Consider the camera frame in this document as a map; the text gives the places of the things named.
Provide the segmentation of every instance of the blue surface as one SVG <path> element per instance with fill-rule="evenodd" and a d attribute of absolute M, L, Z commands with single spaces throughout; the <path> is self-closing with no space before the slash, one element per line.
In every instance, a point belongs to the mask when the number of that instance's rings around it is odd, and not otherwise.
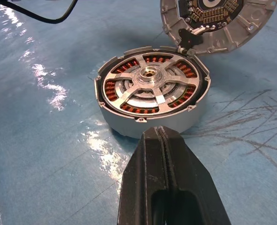
<path fill-rule="evenodd" d="M 54 18 L 70 2 L 21 5 Z M 79 1 L 58 25 L 0 8 L 0 225 L 116 224 L 138 141 L 108 127 L 92 80 L 124 51 L 172 45 L 161 32 L 159 0 Z M 242 48 L 201 59 L 208 111 L 186 143 L 233 225 L 277 225 L 277 9 Z"/>

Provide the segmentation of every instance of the brushless motor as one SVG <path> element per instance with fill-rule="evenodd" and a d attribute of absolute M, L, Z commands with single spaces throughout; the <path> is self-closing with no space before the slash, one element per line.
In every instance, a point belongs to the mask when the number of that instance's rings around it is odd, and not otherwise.
<path fill-rule="evenodd" d="M 98 73 L 95 89 L 101 112 L 122 135 L 140 138 L 157 126 L 181 133 L 204 112 L 209 72 L 196 56 L 185 57 L 176 48 L 130 50 Z"/>

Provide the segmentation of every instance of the metal spoke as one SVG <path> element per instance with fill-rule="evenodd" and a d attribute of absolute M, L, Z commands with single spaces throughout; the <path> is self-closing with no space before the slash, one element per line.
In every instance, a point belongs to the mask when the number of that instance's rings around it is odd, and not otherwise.
<path fill-rule="evenodd" d="M 138 55 L 138 56 L 135 56 L 134 58 L 138 61 L 141 68 L 145 68 L 147 66 L 143 55 Z"/>
<path fill-rule="evenodd" d="M 120 74 L 113 74 L 109 73 L 105 80 L 132 80 L 134 74 L 132 73 L 120 73 Z"/>
<path fill-rule="evenodd" d="M 166 79 L 167 83 L 180 83 L 184 85 L 193 84 L 196 87 L 199 86 L 199 78 L 186 78 L 184 76 L 167 76 Z"/>
<path fill-rule="evenodd" d="M 182 60 L 182 59 L 183 59 L 182 57 L 180 57 L 178 55 L 174 55 L 171 59 L 162 63 L 160 65 L 160 69 L 167 69 L 167 68 L 173 66 L 175 64 L 175 62 L 177 62 L 178 60 Z"/>
<path fill-rule="evenodd" d="M 131 86 L 128 90 L 126 90 L 122 96 L 120 96 L 117 100 L 113 101 L 113 104 L 120 108 L 121 105 L 123 105 L 128 99 L 134 95 L 138 90 L 140 90 L 140 86 L 138 85 L 133 85 Z"/>
<path fill-rule="evenodd" d="M 162 91 L 160 90 L 160 88 L 154 88 L 154 89 L 152 89 L 152 91 L 155 95 L 156 102 L 157 102 L 158 107 L 159 107 L 159 111 L 168 110 L 169 106 L 168 106 L 168 104 L 166 102 L 166 99 L 163 96 Z"/>

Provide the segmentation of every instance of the wire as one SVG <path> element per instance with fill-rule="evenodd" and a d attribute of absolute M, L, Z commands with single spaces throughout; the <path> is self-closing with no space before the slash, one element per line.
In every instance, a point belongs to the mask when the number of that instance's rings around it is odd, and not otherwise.
<path fill-rule="evenodd" d="M 45 18 L 45 17 L 42 17 L 42 16 L 39 16 L 33 12 L 30 12 L 28 11 L 27 9 L 24 9 L 16 4 L 13 4 L 7 0 L 1 0 L 0 1 L 0 4 L 8 7 L 8 8 L 11 8 L 11 9 L 14 9 L 22 14 L 25 14 L 33 19 L 36 19 L 36 20 L 39 20 L 41 22 L 44 22 L 44 23 L 51 23 L 51 24 L 58 24 L 58 23 L 61 23 L 63 21 L 65 21 L 67 19 L 67 17 L 70 15 L 70 13 L 73 11 L 75 5 L 77 4 L 78 0 L 73 0 L 73 2 L 71 3 L 71 5 L 69 6 L 68 10 L 65 12 L 65 14 L 58 18 L 58 19 L 48 19 L 48 18 Z"/>

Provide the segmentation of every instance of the circuit board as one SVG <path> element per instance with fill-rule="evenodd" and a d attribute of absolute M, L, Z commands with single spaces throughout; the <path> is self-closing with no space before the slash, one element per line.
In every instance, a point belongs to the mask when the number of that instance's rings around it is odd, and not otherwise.
<path fill-rule="evenodd" d="M 185 21 L 193 29 L 214 25 L 212 32 L 227 26 L 239 14 L 243 0 L 186 0 L 186 5 Z"/>

